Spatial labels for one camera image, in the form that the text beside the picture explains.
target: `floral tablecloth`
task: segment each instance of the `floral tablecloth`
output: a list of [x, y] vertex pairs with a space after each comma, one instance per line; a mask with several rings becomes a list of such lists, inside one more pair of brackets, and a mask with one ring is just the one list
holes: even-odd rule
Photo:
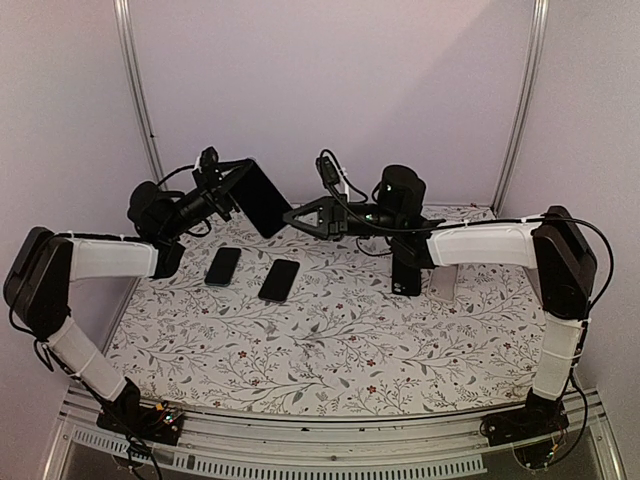
[[[431, 218], [491, 217], [426, 207]], [[461, 265], [455, 301], [390, 293], [391, 257], [290, 227], [263, 239], [243, 215], [185, 239], [179, 272], [142, 280], [107, 358], [143, 395], [194, 406], [302, 415], [401, 415], [524, 399], [544, 332], [523, 270]], [[381, 252], [384, 242], [361, 242]], [[229, 287], [207, 287], [218, 247], [242, 249]], [[301, 263], [286, 303], [257, 297], [277, 258]]]

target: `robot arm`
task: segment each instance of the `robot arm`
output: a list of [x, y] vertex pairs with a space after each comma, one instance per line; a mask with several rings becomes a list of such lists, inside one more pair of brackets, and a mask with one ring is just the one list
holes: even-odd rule
[[[552, 433], [568, 426], [562, 396], [582, 353], [596, 258], [564, 207], [519, 220], [447, 225], [421, 216], [425, 184], [400, 165], [385, 168], [374, 204], [348, 203], [335, 189], [339, 164], [321, 155], [316, 166], [331, 193], [285, 215], [293, 227], [321, 239], [384, 236], [394, 258], [410, 268], [505, 263], [537, 269], [546, 331], [525, 407], [489, 415], [491, 445]], [[315, 224], [308, 219], [313, 214]]]
[[107, 406], [99, 426], [173, 445], [180, 430], [175, 418], [158, 422], [156, 409], [140, 404], [138, 387], [107, 362], [76, 324], [68, 306], [70, 283], [86, 278], [173, 276], [184, 252], [180, 236], [197, 235], [191, 229], [200, 222], [209, 225], [206, 219], [214, 213], [230, 219], [237, 207], [229, 191], [253, 162], [219, 163], [217, 152], [209, 147], [193, 169], [196, 188], [191, 192], [165, 192], [153, 182], [139, 185], [128, 216], [140, 238], [54, 234], [35, 227], [24, 241], [4, 284], [10, 315], [15, 312], [28, 330], [17, 328], [32, 334], [45, 352]]

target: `metal bar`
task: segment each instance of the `metal bar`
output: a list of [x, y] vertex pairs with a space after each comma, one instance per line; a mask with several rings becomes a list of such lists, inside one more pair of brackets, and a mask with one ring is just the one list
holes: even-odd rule
[[522, 82], [522, 90], [520, 91], [520, 98], [518, 100], [516, 117], [509, 137], [507, 154], [505, 156], [504, 163], [502, 164], [502, 170], [500, 171], [500, 178], [498, 180], [496, 192], [493, 196], [493, 201], [491, 202], [491, 208], [496, 216], [500, 215], [502, 208], [504, 207], [504, 202], [509, 190], [509, 183], [511, 182], [518, 153], [520, 151], [520, 144], [524, 135], [529, 106], [531, 105], [531, 99], [533, 98], [533, 89], [538, 76], [540, 58], [542, 57], [548, 9], [549, 0], [536, 0], [533, 9], [533, 19], [531, 22], [531, 34], [529, 37], [529, 50], [527, 52], [527, 59], [525, 63], [525, 74]]
[[147, 161], [151, 169], [151, 176], [159, 182], [164, 177], [158, 147], [155, 141], [153, 128], [151, 127], [151, 117], [147, 109], [147, 102], [142, 89], [142, 79], [140, 76], [140, 65], [136, 54], [135, 43], [133, 41], [133, 27], [131, 26], [131, 15], [129, 13], [129, 0], [114, 0], [116, 23], [118, 25], [118, 35], [120, 46], [122, 47], [122, 57], [124, 60], [127, 79], [133, 99], [133, 106], [136, 111], [138, 127], [142, 136], [142, 143], [147, 154]]
[[[586, 395], [590, 406], [589, 425], [606, 423], [597, 392], [590, 390]], [[250, 467], [265, 469], [272, 474], [281, 469], [289, 470], [289, 473], [314, 471], [317, 475], [326, 474], [325, 478], [336, 480], [343, 478], [342, 470], [364, 469], [371, 471], [372, 478], [383, 478], [380, 472], [389, 468], [396, 473], [398, 469], [408, 469], [415, 474], [415, 468], [433, 466], [434, 462], [455, 462], [461, 457], [508, 450], [542, 440], [540, 437], [514, 445], [489, 447], [487, 440], [478, 434], [478, 425], [485, 412], [422, 418], [353, 417], [344, 421], [303, 416], [285, 419], [284, 416], [226, 412], [207, 407], [194, 412], [192, 407], [184, 407], [184, 431], [179, 445], [154, 445], [153, 448], [162, 468], [184, 470], [184, 462], [190, 458], [192, 466], [186, 468], [193, 470], [192, 473], [220, 473], [210, 470], [209, 465], [217, 464], [229, 465], [236, 471]], [[565, 407], [570, 417], [570, 430], [575, 431], [580, 428], [584, 414], [581, 397], [577, 393], [567, 394]], [[80, 434], [77, 439], [80, 443], [102, 451], [111, 449], [107, 453], [121, 455], [124, 438], [95, 427], [99, 408], [86, 392], [73, 387], [69, 389], [59, 418], [67, 428], [73, 426], [74, 432]], [[101, 440], [102, 437], [108, 438], [105, 441]], [[57, 443], [58, 451], [64, 450], [64, 442]], [[198, 465], [204, 465], [206, 471]], [[340, 470], [340, 476], [336, 476], [336, 469]], [[214, 476], [256, 478], [239, 474]]]

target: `black cable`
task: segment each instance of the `black cable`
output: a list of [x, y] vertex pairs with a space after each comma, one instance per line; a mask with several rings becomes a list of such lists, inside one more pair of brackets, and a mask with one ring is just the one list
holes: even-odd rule
[[211, 222], [209, 222], [208, 219], [204, 219], [202, 222], [200, 223], [204, 223], [207, 227], [207, 231], [206, 232], [192, 232], [191, 230], [187, 230], [186, 233], [187, 235], [191, 236], [191, 237], [195, 237], [195, 238], [204, 238], [207, 235], [209, 235], [211, 233], [211, 230], [213, 230], [213, 228], [211, 227]]
[[558, 457], [557, 459], [552, 459], [548, 464], [546, 465], [542, 465], [539, 467], [533, 467], [533, 468], [529, 468], [529, 470], [545, 470], [549, 467], [552, 467], [558, 463], [560, 463], [562, 460], [564, 460], [565, 458], [567, 458], [569, 456], [569, 454], [571, 452], [573, 452], [573, 450], [578, 446], [578, 444], [580, 443], [580, 440], [582, 439], [582, 436], [584, 435], [584, 432], [587, 429], [587, 422], [589, 420], [589, 402], [587, 401], [587, 396], [584, 394], [584, 392], [582, 391], [582, 389], [578, 386], [578, 383], [576, 382], [576, 379], [573, 375], [573, 371], [571, 372], [571, 374], [569, 375], [569, 381], [571, 382], [571, 385], [573, 386], [573, 388], [576, 389], [576, 391], [580, 394], [580, 396], [582, 397], [582, 403], [584, 404], [584, 418], [582, 420], [582, 427], [580, 428], [580, 432], [578, 432], [578, 436], [576, 437], [575, 441], [573, 442], [573, 444], [571, 444], [571, 446], [569, 447], [569, 449], [564, 452], [564, 454], [561, 457]]
[[178, 167], [173, 172], [171, 172], [170, 174], [166, 175], [158, 183], [156, 183], [156, 185], [159, 187], [160, 185], [162, 185], [163, 183], [165, 183], [167, 180], [169, 180], [171, 177], [177, 175], [178, 173], [184, 172], [185, 170], [191, 170], [191, 169], [193, 169], [193, 165], [184, 165], [182, 167]]
[[362, 248], [362, 246], [360, 245], [360, 238], [356, 238], [356, 247], [358, 247], [358, 250], [360, 250], [362, 253], [364, 253], [367, 257], [386, 257], [387, 255], [391, 255], [391, 251], [388, 252], [384, 252], [384, 253], [371, 253], [371, 252], [367, 252], [364, 248]]
[[378, 203], [378, 190], [380, 190], [380, 182], [371, 190], [371, 200]]
[[363, 200], [360, 200], [359, 202], [356, 202], [356, 203], [367, 203], [369, 201], [369, 196], [366, 193], [364, 193], [362, 190], [354, 186], [353, 183], [351, 183], [351, 181], [349, 181], [349, 179], [347, 178], [347, 175], [344, 173], [344, 170], [342, 170], [342, 166], [338, 161], [338, 157], [336, 157], [336, 155], [327, 148], [323, 149], [320, 152], [320, 157], [324, 157], [324, 156], [329, 156], [333, 160], [333, 163], [338, 169], [338, 172], [340, 172], [340, 176], [344, 180], [344, 183], [349, 185], [354, 192], [356, 192], [358, 195], [360, 195], [363, 198]]

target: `black smartphone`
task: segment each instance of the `black smartphone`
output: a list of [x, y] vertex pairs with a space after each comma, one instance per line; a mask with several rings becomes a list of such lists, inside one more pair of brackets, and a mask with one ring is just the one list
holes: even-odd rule
[[289, 296], [299, 268], [299, 262], [282, 259], [273, 262], [258, 293], [258, 298], [269, 302], [283, 303]]
[[422, 290], [422, 273], [419, 268], [405, 265], [395, 256], [391, 263], [391, 291], [396, 295], [417, 297]]
[[226, 287], [231, 283], [231, 277], [236, 270], [240, 258], [239, 248], [221, 247], [213, 257], [207, 276], [204, 277], [205, 285], [212, 287]]
[[264, 238], [273, 237], [286, 225], [282, 216], [291, 205], [256, 162], [252, 161], [229, 193]]

